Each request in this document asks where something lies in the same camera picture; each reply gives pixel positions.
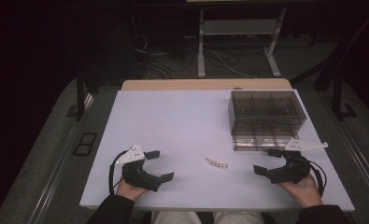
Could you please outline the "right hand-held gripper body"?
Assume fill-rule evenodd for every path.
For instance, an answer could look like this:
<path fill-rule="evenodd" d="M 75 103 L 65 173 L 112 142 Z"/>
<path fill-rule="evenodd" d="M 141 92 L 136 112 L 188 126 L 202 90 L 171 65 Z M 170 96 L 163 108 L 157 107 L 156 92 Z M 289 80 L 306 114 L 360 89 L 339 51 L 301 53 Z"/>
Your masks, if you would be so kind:
<path fill-rule="evenodd" d="M 313 161 L 302 155 L 303 151 L 326 148 L 328 144 L 291 139 L 282 149 L 282 157 L 286 160 L 284 166 L 268 170 L 267 177 L 273 184 L 293 182 L 298 183 L 313 171 L 320 185 L 327 183 L 327 175 L 323 169 Z"/>

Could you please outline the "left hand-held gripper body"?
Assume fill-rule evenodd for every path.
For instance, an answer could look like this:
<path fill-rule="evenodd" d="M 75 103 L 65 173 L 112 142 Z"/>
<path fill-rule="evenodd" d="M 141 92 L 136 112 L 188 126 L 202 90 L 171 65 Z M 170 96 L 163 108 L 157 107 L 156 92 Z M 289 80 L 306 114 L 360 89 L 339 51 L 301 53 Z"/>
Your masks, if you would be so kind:
<path fill-rule="evenodd" d="M 147 160 L 145 153 L 140 145 L 134 145 L 121 152 L 114 159 L 114 165 L 121 165 L 121 175 L 126 183 L 134 187 L 157 191 L 162 184 L 161 178 L 143 169 Z"/>

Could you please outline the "transparent brown drawer box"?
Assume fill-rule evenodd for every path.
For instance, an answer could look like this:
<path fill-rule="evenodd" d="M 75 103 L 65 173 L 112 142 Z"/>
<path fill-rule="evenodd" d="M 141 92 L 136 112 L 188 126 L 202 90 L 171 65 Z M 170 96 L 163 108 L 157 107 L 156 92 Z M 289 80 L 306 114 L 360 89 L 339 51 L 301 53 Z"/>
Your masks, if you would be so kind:
<path fill-rule="evenodd" d="M 294 91 L 231 91 L 228 105 L 235 151 L 283 149 L 306 121 Z"/>

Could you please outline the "person's left hand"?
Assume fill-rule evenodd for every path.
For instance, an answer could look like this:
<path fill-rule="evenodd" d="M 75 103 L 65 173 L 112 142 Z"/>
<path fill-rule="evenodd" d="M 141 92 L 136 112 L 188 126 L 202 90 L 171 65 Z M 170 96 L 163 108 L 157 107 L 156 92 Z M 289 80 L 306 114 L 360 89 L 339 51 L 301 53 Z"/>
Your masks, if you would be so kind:
<path fill-rule="evenodd" d="M 134 186 L 126 183 L 125 180 L 123 179 L 118 185 L 116 194 L 118 196 L 125 197 L 125 198 L 135 202 L 137 199 L 139 199 L 146 192 L 148 192 L 147 189 L 134 187 Z"/>

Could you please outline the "person's right hand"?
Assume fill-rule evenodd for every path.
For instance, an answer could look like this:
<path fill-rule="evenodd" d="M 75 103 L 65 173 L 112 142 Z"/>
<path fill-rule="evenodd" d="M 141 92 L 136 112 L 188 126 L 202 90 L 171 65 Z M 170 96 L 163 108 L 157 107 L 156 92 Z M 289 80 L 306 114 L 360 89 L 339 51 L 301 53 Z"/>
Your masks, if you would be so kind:
<path fill-rule="evenodd" d="M 312 175 L 308 175 L 298 183 L 284 182 L 279 186 L 286 190 L 301 208 L 323 205 L 318 186 Z"/>

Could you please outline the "person's left leg light trousers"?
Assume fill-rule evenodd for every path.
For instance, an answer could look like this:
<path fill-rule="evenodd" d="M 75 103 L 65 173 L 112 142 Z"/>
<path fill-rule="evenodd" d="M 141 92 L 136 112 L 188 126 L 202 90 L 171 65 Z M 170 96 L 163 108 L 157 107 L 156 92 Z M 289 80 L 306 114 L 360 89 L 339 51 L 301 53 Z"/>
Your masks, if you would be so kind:
<path fill-rule="evenodd" d="M 153 212 L 151 224 L 202 224 L 195 212 L 160 211 Z"/>

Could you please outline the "person's leg light trousers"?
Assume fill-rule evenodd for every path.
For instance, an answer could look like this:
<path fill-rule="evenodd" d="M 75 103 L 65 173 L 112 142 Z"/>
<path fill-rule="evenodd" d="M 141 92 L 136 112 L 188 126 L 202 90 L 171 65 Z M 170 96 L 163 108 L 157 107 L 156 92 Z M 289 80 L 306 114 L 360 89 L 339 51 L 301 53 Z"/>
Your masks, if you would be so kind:
<path fill-rule="evenodd" d="M 153 212 L 151 224 L 202 224 L 195 212 L 160 211 Z"/>
<path fill-rule="evenodd" d="M 258 212 L 215 212 L 214 224 L 264 224 Z"/>

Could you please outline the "white table board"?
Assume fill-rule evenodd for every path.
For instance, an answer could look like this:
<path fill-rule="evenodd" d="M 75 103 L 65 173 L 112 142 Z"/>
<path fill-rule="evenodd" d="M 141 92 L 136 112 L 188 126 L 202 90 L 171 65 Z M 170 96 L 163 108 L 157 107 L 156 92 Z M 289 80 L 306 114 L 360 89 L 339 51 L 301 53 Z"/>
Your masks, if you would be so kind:
<path fill-rule="evenodd" d="M 152 175 L 172 181 L 136 201 L 136 209 L 192 211 L 289 211 L 297 204 L 282 188 L 253 171 L 280 167 L 284 159 L 235 151 L 230 131 L 230 91 L 119 91 L 82 194 L 97 207 L 108 195 L 109 166 L 139 144 L 161 155 L 146 161 Z"/>

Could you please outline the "person's right leg light trousers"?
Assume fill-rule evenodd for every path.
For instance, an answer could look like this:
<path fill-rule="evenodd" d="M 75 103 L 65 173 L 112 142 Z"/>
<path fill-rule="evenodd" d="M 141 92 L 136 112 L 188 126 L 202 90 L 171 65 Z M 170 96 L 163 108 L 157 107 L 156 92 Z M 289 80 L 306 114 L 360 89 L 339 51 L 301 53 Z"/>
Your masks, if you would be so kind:
<path fill-rule="evenodd" d="M 215 212 L 214 224 L 264 224 L 258 212 Z"/>

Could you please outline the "wooden table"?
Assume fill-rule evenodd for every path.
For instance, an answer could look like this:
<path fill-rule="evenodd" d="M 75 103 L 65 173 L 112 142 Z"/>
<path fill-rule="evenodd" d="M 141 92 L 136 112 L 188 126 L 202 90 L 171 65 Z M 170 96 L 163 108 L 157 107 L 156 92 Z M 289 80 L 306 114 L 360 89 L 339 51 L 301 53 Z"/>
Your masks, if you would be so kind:
<path fill-rule="evenodd" d="M 123 91 L 177 90 L 291 90 L 285 78 L 150 79 L 126 80 Z"/>

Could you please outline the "black metal stand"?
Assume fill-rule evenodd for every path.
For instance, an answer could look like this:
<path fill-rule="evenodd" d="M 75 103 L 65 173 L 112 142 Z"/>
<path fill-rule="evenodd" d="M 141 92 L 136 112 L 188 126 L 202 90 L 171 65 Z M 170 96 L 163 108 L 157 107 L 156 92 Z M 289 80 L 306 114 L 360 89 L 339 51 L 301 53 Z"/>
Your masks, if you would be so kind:
<path fill-rule="evenodd" d="M 71 105 L 66 113 L 68 118 L 75 118 L 81 121 L 85 112 L 92 104 L 92 95 L 89 93 L 83 75 L 76 77 L 76 103 Z"/>
<path fill-rule="evenodd" d="M 333 81 L 333 112 L 339 120 L 343 118 L 355 118 L 357 114 L 351 105 L 342 103 L 342 88 L 342 79 L 335 77 Z"/>

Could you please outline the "white metal stand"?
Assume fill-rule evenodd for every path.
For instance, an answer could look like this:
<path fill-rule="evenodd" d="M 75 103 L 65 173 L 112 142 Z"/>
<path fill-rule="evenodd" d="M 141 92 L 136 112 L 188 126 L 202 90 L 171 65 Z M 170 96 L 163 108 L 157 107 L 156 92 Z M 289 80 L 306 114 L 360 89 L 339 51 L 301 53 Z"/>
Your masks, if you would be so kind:
<path fill-rule="evenodd" d="M 273 77 L 281 77 L 274 58 L 274 50 L 286 11 L 285 7 L 281 8 L 275 19 L 206 20 L 205 11 L 201 9 L 197 52 L 198 77 L 206 76 L 204 37 L 212 35 L 270 35 L 271 42 L 267 48 L 263 49 L 263 53 Z"/>

